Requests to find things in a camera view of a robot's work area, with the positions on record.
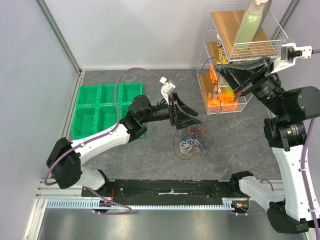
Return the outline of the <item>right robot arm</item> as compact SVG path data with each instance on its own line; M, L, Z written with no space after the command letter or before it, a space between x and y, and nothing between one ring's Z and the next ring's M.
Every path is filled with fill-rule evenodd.
M229 191L235 197L253 198L267 213L273 229L282 234L300 234L319 229L320 205L308 169L307 150L311 128L320 116L320 91L313 86L285 90L269 57L242 64L217 64L214 70L242 97L253 94L272 113L263 131L276 157L284 195L261 184L250 172L234 173Z

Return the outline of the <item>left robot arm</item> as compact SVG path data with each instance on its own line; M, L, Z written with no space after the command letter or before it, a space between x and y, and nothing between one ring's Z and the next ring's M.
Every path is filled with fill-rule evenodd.
M99 197L106 196L110 185L101 170L84 164L96 155L140 138L146 131L145 123L169 120L176 129L200 124L198 112L186 105L176 92L164 102L150 103L146 95L136 96L122 119L110 128L88 137L69 141L63 137L56 141L47 161L48 175L60 189L74 185L92 189Z

